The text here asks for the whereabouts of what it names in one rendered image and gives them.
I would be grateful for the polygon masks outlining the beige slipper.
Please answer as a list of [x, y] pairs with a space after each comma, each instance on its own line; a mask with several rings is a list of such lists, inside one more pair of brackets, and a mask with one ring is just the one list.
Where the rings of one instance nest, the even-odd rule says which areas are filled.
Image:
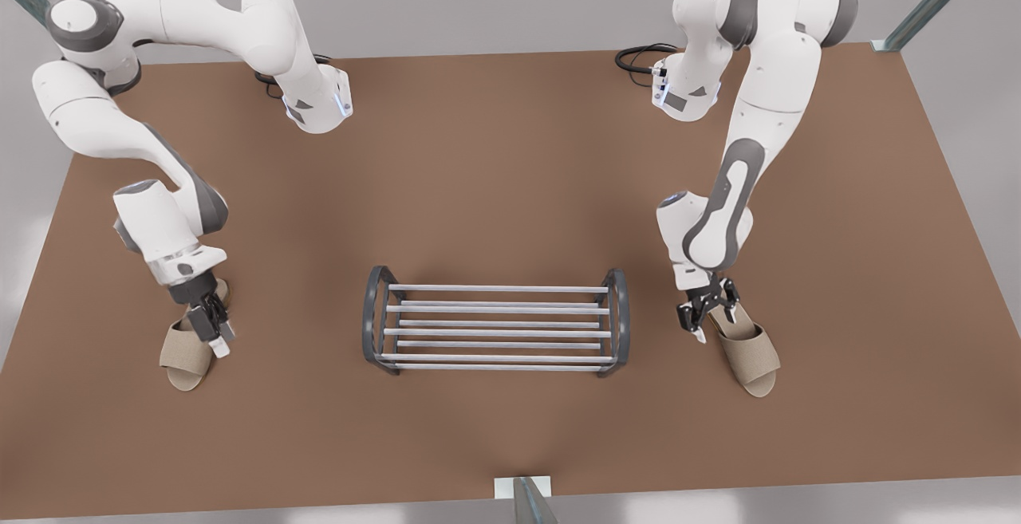
[[171, 385], [179, 391], [195, 389], [207, 375], [214, 356], [214, 349], [195, 334], [186, 307], [168, 328], [160, 353], [160, 367], [167, 372]]
[[753, 397], [768, 396], [775, 386], [781, 363], [765, 329], [755, 323], [740, 303], [734, 305], [733, 320], [724, 306], [710, 312], [731, 371], [737, 382]]

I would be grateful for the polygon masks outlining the grey metal shoe rack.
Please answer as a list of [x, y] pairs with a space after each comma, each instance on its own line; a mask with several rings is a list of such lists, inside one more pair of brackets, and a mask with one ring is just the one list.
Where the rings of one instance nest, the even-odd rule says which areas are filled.
[[400, 283], [387, 266], [369, 273], [362, 302], [364, 360], [412, 370], [587, 372], [606, 378], [630, 353], [623, 270], [596, 286]]

